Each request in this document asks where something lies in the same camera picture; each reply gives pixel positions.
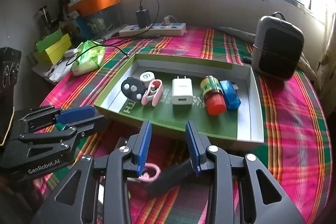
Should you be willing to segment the pink white clip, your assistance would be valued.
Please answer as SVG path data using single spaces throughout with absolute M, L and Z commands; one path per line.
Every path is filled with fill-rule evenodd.
M 149 102 L 151 102 L 151 105 L 153 107 L 157 106 L 158 102 L 161 99 L 161 96 L 163 94 L 163 83 L 161 80 L 152 80 L 149 83 L 149 86 L 142 96 L 141 104 L 147 105 Z
M 154 163 L 147 162 L 138 180 L 146 183 L 154 182 L 157 178 L 159 178 L 160 173 L 161 169 L 159 166 Z

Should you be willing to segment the black power bank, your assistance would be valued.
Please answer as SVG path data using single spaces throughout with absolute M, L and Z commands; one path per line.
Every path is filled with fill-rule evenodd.
M 149 198 L 157 198 L 167 193 L 173 187 L 178 186 L 192 174 L 194 174 L 194 170 L 190 159 L 180 164 L 175 163 L 170 168 L 161 172 L 153 182 L 147 184 L 145 188 L 147 196 Z

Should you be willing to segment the green grey cardboard box tray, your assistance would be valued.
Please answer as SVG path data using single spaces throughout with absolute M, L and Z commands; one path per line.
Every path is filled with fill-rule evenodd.
M 157 106 L 142 105 L 128 99 L 121 91 L 129 77 L 139 79 L 152 72 L 163 83 L 163 93 Z M 200 83 L 207 77 L 229 80 L 238 86 L 241 104 L 211 116 L 206 110 Z M 193 99 L 190 105 L 173 105 L 174 79 L 191 80 Z M 150 55 L 139 53 L 130 57 L 110 80 L 94 102 L 106 117 L 132 126 L 150 121 L 156 134 L 170 138 L 184 137 L 187 121 L 194 121 L 198 132 L 209 136 L 213 143 L 236 151 L 252 151 L 264 143 L 264 128 L 259 91 L 253 70 L 249 66 L 192 57 Z

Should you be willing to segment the brown jar red lid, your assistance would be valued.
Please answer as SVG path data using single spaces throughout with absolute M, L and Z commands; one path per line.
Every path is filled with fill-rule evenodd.
M 219 115 L 227 110 L 221 85 L 214 76 L 206 76 L 200 83 L 201 93 L 209 115 Z

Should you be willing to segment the black round three-button remote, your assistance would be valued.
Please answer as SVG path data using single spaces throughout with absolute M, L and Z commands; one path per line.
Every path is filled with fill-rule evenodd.
M 128 77 L 121 84 L 123 95 L 129 100 L 140 103 L 143 95 L 147 91 L 145 84 L 134 77 Z

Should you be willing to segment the white usb charger block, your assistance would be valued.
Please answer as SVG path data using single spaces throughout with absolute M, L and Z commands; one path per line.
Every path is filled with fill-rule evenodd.
M 173 105 L 191 105 L 193 103 L 193 85 L 190 78 L 172 80 L 171 103 Z

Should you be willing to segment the blue transparent usb tester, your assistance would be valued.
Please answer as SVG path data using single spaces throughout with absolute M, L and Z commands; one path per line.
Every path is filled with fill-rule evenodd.
M 223 93 L 223 97 L 228 110 L 237 110 L 241 104 L 240 98 L 236 92 L 231 81 L 221 80 L 219 81 Z

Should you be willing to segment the white round cap device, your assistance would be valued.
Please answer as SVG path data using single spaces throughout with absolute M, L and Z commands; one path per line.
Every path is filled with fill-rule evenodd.
M 147 72 L 143 72 L 140 77 L 139 80 L 148 88 L 149 84 L 155 79 L 155 75 L 153 72 L 147 71 Z

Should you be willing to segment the black bar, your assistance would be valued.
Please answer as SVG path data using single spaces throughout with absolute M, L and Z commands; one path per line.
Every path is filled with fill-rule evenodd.
M 122 146 L 126 146 L 128 143 L 128 138 L 120 137 L 116 143 L 114 150 L 119 149 Z

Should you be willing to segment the plaid pink green tablecloth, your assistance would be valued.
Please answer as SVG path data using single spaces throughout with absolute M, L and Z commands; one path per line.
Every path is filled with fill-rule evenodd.
M 103 66 L 80 77 L 67 75 L 43 101 L 64 109 L 93 104 L 125 61 L 124 53 L 188 56 L 241 64 L 252 47 L 212 29 L 190 27 L 180 37 L 136 40 L 120 50 L 108 48 Z M 321 218 L 331 197 L 332 143 L 318 97 L 307 76 L 296 71 L 278 84 L 258 77 L 265 143 L 254 154 L 268 167 L 295 203 L 306 223 Z M 159 198 L 148 199 L 130 184 L 133 223 L 203 223 L 208 186 L 200 181 L 177 186 Z

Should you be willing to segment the yellow green boxes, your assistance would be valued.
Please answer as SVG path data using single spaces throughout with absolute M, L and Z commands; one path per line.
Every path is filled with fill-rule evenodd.
M 63 36 L 62 34 L 62 30 L 57 30 L 36 43 L 33 55 L 39 63 L 55 65 L 64 57 L 64 53 L 70 49 L 72 43 L 68 34 Z

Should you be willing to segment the black plugged charger adapter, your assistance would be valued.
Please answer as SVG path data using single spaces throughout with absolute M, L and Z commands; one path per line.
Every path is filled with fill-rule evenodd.
M 139 28 L 146 28 L 150 26 L 150 12 L 148 9 L 141 9 L 136 12 L 137 24 Z

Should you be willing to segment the white power strip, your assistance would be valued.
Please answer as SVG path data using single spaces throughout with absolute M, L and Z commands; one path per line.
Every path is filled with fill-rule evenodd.
M 182 36 L 186 32 L 185 23 L 171 23 L 163 26 L 161 23 L 155 23 L 152 28 L 139 28 L 138 25 L 128 25 L 119 31 L 121 37 L 127 36 Z

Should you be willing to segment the grey black fan heater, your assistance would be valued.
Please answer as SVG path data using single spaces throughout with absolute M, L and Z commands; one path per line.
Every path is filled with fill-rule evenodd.
M 302 31 L 286 21 L 282 12 L 259 19 L 253 42 L 252 68 L 259 74 L 289 80 L 301 57 Z

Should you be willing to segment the cream patterned curtain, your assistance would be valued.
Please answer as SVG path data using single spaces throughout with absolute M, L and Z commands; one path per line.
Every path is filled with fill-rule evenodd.
M 318 98 L 326 118 L 335 111 L 335 46 L 335 14 L 333 14 L 330 37 L 317 69 L 321 86 Z

